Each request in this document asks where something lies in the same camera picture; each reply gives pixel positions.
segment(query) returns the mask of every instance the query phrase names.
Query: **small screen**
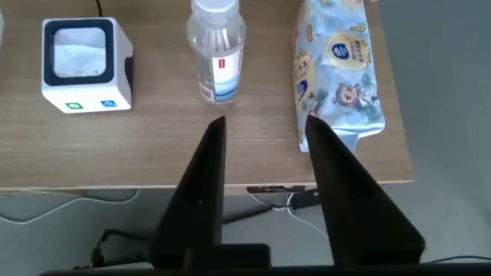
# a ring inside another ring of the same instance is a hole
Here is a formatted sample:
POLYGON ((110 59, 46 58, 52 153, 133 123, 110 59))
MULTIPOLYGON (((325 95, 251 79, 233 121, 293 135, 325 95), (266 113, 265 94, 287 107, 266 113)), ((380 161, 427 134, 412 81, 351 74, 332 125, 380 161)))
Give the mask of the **small screen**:
POLYGON ((106 70, 106 34, 100 28, 62 28, 53 47, 58 77, 93 77, 106 70))

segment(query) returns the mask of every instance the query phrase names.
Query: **blue plastic package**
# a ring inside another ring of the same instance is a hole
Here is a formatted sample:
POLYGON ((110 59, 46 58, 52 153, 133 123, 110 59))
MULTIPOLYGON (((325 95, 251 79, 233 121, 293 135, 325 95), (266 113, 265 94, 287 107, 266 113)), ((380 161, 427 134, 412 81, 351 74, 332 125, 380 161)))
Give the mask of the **blue plastic package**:
POLYGON ((305 121, 309 114, 325 121, 351 151, 359 138, 385 128, 362 0, 305 0, 293 45, 302 152, 308 152, 305 121))

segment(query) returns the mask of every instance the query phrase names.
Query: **green button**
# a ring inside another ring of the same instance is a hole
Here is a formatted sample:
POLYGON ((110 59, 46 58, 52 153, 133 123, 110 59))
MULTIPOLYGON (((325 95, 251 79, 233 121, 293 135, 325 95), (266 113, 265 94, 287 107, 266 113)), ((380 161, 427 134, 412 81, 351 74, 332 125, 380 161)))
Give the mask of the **green button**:
POLYGON ((79 103, 66 103, 66 105, 68 108, 73 109, 73 110, 84 109, 84 107, 82 107, 82 105, 79 103))

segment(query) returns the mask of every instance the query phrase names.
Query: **bottle cap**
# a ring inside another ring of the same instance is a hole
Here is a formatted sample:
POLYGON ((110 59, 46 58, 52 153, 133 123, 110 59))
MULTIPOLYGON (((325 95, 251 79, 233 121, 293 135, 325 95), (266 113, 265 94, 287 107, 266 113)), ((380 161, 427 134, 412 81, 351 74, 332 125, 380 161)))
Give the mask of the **bottle cap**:
POLYGON ((191 9, 198 17, 239 10, 239 0, 192 0, 191 9))

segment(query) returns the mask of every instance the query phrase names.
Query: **clear plastic bottle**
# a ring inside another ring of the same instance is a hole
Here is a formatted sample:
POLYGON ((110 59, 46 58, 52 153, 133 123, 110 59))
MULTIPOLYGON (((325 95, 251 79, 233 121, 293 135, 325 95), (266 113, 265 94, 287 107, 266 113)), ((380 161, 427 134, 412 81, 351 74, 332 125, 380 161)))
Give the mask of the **clear plastic bottle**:
POLYGON ((196 52, 198 81, 206 101, 224 104, 239 91, 246 24, 239 0, 192 0, 188 41, 196 52))

